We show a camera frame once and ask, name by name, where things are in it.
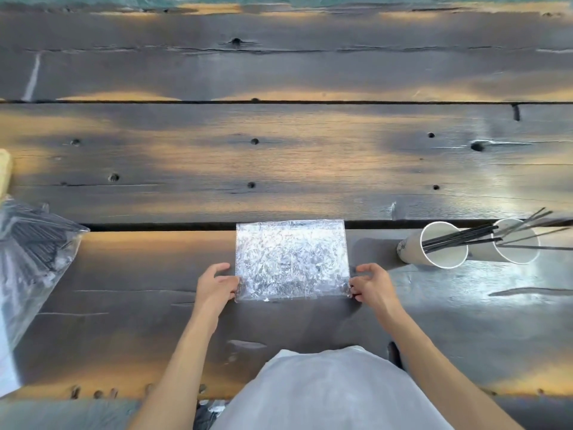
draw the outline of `paper cup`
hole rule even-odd
[[[499,226],[495,232],[502,231],[505,228],[523,222],[519,219],[501,219],[494,223]],[[533,229],[526,229],[525,231],[512,232],[504,238],[504,241],[499,243],[510,242],[514,239],[521,239],[526,237],[533,237],[524,241],[519,241],[515,244],[524,246],[539,246],[539,238]],[[494,242],[473,244],[470,247],[472,259],[476,261],[497,261],[497,262],[512,262],[514,264],[529,264],[537,259],[540,250],[534,249],[512,249],[496,245]]]
[[[397,248],[398,256],[408,264],[433,265],[440,268],[455,268],[463,264],[468,257],[468,246],[456,246],[440,251],[425,253],[422,241],[443,237],[459,231],[453,224],[447,222],[432,222],[424,229],[414,232],[410,237],[403,239]]]

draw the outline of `plastic bag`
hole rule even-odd
[[[13,350],[89,229],[7,197],[0,205],[0,303]]]
[[[350,296],[342,220],[237,225],[236,301]]]

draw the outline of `bundle of black sticks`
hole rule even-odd
[[[494,224],[487,224],[476,226],[474,228],[465,229],[464,231],[454,232],[448,235],[444,235],[442,237],[436,237],[427,239],[422,241],[422,248],[424,249],[425,253],[431,253],[435,251],[440,251],[441,249],[456,247],[456,246],[464,246],[464,245],[472,245],[472,244],[482,244],[482,243],[489,243],[492,242],[496,244],[500,248],[514,248],[514,249],[544,249],[544,250],[552,250],[552,251],[573,251],[573,248],[566,248],[566,247],[556,247],[556,246],[539,246],[537,244],[534,245],[513,245],[513,243],[526,241],[535,237],[554,234],[557,232],[562,232],[570,229],[570,226],[566,226],[560,229],[554,229],[548,232],[544,232],[541,234],[537,234],[534,232],[530,236],[518,238],[518,239],[510,239],[508,241],[508,237],[515,232],[518,231],[525,231],[527,229],[538,228],[541,226],[562,226],[562,225],[570,225],[571,219],[549,219],[545,221],[541,221],[540,219],[547,217],[548,215],[552,214],[553,211],[545,211],[545,207],[541,208],[539,211],[535,212],[531,216],[527,217],[524,221],[517,223],[515,225],[509,226],[504,229],[499,229],[497,225]]]

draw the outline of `dark wood surface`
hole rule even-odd
[[[34,52],[41,65],[29,100],[573,100],[567,15],[372,9],[0,18],[0,66],[21,53],[28,61],[3,75],[5,100],[25,96]]]
[[[388,269],[406,310],[484,390],[573,394],[573,254],[543,253],[530,266],[414,267],[395,253],[409,232],[347,231],[351,266]],[[233,264],[234,249],[233,231],[87,235],[17,347],[25,387],[14,397],[68,398],[74,385],[81,398],[112,388],[119,397],[143,397],[189,320],[197,277],[212,262]],[[231,302],[211,340],[204,396],[233,397],[281,348],[313,353],[358,344],[386,357],[389,341],[367,307],[345,298]]]
[[[572,109],[5,105],[0,147],[12,195],[83,224],[486,219],[571,209]]]

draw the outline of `person's right hand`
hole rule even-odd
[[[390,275],[377,264],[362,264],[356,267],[359,273],[368,272],[365,276],[350,279],[350,291],[358,302],[370,306],[386,331],[390,325],[405,311],[396,295]]]

